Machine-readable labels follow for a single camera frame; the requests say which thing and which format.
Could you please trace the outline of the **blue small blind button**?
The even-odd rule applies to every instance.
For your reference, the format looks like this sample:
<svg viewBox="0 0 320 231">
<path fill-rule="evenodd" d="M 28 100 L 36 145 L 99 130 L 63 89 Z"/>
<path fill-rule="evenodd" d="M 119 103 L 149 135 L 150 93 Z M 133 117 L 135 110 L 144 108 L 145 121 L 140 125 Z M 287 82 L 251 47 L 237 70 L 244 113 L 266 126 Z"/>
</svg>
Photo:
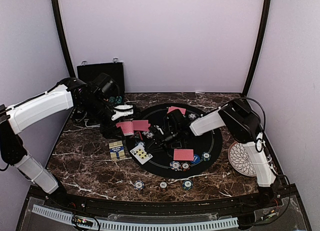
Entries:
<svg viewBox="0 0 320 231">
<path fill-rule="evenodd" d="M 192 164 L 198 164 L 201 161 L 201 158 L 199 155 L 194 154 L 193 161 L 191 161 Z"/>
</svg>

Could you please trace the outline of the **100 chips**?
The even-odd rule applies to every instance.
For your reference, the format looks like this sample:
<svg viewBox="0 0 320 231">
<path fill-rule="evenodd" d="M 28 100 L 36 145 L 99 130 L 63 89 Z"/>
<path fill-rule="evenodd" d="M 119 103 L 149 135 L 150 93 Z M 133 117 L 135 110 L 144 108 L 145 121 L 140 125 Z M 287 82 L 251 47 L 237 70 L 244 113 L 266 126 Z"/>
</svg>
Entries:
<svg viewBox="0 0 320 231">
<path fill-rule="evenodd" d="M 180 168 L 183 172 L 186 172 L 190 169 L 190 164 L 188 162 L 182 162 Z"/>
</svg>

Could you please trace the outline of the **orange 100 chip stack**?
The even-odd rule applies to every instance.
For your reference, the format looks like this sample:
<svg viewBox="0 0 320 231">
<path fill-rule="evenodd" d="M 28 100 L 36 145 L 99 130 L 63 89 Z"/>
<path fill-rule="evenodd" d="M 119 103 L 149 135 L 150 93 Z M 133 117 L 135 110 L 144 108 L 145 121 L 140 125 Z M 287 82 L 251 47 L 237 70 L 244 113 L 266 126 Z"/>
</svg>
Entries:
<svg viewBox="0 0 320 231">
<path fill-rule="evenodd" d="M 159 187 L 160 187 L 161 189 L 166 189 L 166 188 L 168 187 L 168 184 L 167 184 L 167 182 L 162 181 L 162 182 L 159 183 Z"/>
</svg>

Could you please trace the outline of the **card dealt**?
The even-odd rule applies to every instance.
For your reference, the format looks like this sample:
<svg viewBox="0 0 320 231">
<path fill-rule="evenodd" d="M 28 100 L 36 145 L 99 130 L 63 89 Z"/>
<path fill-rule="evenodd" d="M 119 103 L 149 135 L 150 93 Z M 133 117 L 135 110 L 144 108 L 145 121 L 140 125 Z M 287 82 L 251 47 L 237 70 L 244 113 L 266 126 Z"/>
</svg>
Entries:
<svg viewBox="0 0 320 231">
<path fill-rule="evenodd" d="M 179 110 L 183 115 L 186 114 L 186 109 L 182 107 L 177 107 L 177 106 L 170 106 L 167 110 L 167 113 L 169 114 L 170 112 L 173 112 L 175 110 Z"/>
<path fill-rule="evenodd" d="M 148 132 L 149 131 L 149 128 L 150 128 L 150 124 L 148 124 L 148 125 L 144 125 L 142 128 L 141 128 L 141 130 L 143 131 L 143 132 Z"/>
<path fill-rule="evenodd" d="M 174 161 L 193 161 L 194 150 L 193 149 L 174 149 L 173 160 Z"/>
</svg>

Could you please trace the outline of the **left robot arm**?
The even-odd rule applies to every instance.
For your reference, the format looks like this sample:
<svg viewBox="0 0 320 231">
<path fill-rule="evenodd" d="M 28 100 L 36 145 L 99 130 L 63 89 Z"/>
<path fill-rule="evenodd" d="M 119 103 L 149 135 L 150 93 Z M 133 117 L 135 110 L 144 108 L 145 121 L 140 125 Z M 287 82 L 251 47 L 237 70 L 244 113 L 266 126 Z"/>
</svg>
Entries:
<svg viewBox="0 0 320 231">
<path fill-rule="evenodd" d="M 77 107 L 102 125 L 108 125 L 130 114 L 131 106 L 109 104 L 107 99 L 116 82 L 100 74 L 86 83 L 76 77 L 64 78 L 53 88 L 21 103 L 0 107 L 0 155 L 8 166 L 16 167 L 44 192 L 60 209 L 67 209 L 70 197 L 58 180 L 25 149 L 19 134 L 29 126 L 60 111 Z"/>
</svg>

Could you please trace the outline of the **red card deck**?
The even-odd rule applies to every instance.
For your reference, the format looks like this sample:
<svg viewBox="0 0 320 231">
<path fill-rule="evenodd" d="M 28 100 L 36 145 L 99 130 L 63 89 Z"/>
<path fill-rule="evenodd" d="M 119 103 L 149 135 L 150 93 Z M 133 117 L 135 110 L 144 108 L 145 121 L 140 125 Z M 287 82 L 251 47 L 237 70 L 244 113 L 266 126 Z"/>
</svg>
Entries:
<svg viewBox="0 0 320 231">
<path fill-rule="evenodd" d="M 126 157 L 123 142 L 121 140 L 109 143 L 110 158 L 113 161 L 122 160 Z"/>
</svg>

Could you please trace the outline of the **blue chip stack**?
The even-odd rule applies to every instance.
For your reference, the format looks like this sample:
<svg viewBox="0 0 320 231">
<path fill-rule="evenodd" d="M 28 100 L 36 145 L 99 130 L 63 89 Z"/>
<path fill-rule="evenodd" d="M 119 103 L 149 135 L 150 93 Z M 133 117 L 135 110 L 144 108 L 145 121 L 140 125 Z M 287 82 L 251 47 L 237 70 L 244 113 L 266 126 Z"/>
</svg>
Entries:
<svg viewBox="0 0 320 231">
<path fill-rule="evenodd" d="M 135 190 L 140 191 L 140 190 L 143 190 L 143 189 L 145 188 L 145 184 L 144 184 L 143 181 L 137 180 L 137 181 L 134 183 L 133 187 L 134 187 Z"/>
</svg>

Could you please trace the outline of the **50 chips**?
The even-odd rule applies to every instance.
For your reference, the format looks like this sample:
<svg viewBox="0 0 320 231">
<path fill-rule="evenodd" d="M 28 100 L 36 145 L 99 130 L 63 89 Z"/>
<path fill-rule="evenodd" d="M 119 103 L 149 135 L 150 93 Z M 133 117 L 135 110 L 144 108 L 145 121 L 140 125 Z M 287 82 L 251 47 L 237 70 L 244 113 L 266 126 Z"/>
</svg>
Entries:
<svg viewBox="0 0 320 231">
<path fill-rule="evenodd" d="M 141 147 L 145 148 L 146 143 L 144 141 L 142 141 L 142 140 L 136 141 L 135 142 L 135 147 L 138 147 L 138 146 L 141 146 Z"/>
<path fill-rule="evenodd" d="M 211 159 L 211 154 L 209 152 L 202 153 L 202 160 L 208 162 Z"/>
</svg>

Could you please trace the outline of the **red-backed playing card deck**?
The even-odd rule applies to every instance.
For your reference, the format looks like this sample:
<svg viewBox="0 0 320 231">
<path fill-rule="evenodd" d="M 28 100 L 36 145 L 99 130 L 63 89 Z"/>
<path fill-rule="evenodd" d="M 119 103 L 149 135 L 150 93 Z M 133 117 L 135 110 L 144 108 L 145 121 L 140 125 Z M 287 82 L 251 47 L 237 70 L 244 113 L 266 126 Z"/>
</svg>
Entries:
<svg viewBox="0 0 320 231">
<path fill-rule="evenodd" d="M 132 136 L 134 134 L 134 125 L 132 121 L 118 122 L 116 127 L 121 128 L 124 136 Z"/>
</svg>

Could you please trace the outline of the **red triangular all-in marker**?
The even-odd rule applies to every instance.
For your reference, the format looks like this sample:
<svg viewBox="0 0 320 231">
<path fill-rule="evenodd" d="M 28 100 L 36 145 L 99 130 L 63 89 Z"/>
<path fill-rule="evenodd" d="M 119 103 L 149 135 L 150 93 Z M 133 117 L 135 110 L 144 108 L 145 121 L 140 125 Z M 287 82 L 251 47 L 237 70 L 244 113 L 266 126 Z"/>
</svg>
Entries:
<svg viewBox="0 0 320 231">
<path fill-rule="evenodd" d="M 132 136 L 131 136 L 132 139 L 135 139 L 135 140 L 143 140 L 143 137 L 142 137 L 142 134 L 140 131 L 137 131 L 135 132 Z"/>
</svg>

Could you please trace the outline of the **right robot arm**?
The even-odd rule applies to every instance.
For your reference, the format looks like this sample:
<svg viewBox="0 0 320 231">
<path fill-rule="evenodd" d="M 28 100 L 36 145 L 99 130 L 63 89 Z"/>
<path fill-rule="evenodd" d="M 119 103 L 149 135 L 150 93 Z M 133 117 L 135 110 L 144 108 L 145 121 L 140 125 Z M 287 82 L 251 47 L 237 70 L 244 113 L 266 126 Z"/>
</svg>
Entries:
<svg viewBox="0 0 320 231">
<path fill-rule="evenodd" d="M 235 98 L 222 106 L 200 116 L 187 117 L 179 109 L 166 114 L 169 124 L 173 127 L 168 132 L 155 125 L 149 128 L 152 140 L 147 143 L 146 150 L 150 153 L 159 149 L 167 149 L 169 144 L 180 138 L 198 137 L 209 131 L 227 127 L 229 133 L 246 150 L 257 178 L 258 194 L 255 204 L 266 208 L 276 198 L 281 175 L 278 174 L 267 158 L 265 152 L 265 123 L 252 108 L 244 102 L 244 98 Z"/>
</svg>

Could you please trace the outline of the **10 chips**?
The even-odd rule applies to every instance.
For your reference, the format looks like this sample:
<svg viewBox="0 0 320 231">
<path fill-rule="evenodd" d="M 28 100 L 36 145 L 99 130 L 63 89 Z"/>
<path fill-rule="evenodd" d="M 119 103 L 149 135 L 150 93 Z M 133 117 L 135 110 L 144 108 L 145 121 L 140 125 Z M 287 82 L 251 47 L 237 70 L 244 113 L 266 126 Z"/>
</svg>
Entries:
<svg viewBox="0 0 320 231">
<path fill-rule="evenodd" d="M 196 116 L 196 114 L 194 114 L 194 113 L 190 113 L 190 114 L 188 115 L 188 118 L 193 121 L 193 120 L 195 120 L 195 119 L 197 118 L 197 116 Z"/>
<path fill-rule="evenodd" d="M 181 170 L 181 164 L 178 161 L 171 161 L 169 166 L 173 171 L 177 172 Z"/>
<path fill-rule="evenodd" d="M 153 136 L 154 136 L 154 134 L 152 133 L 152 132 L 150 132 L 150 131 L 145 131 L 144 132 L 144 135 L 146 136 L 146 138 L 147 139 L 152 139 L 153 138 Z"/>
</svg>

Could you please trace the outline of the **green-blue 50 chip stack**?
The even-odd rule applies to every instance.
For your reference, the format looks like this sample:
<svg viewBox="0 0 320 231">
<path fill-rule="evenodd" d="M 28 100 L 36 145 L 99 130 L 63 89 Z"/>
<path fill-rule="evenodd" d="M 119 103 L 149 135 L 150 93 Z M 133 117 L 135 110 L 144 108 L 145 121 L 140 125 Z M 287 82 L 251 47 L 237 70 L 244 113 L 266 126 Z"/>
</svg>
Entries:
<svg viewBox="0 0 320 231">
<path fill-rule="evenodd" d="M 191 190 L 194 186 L 194 183 L 190 179 L 186 179 L 182 182 L 182 188 L 185 191 Z"/>
</svg>

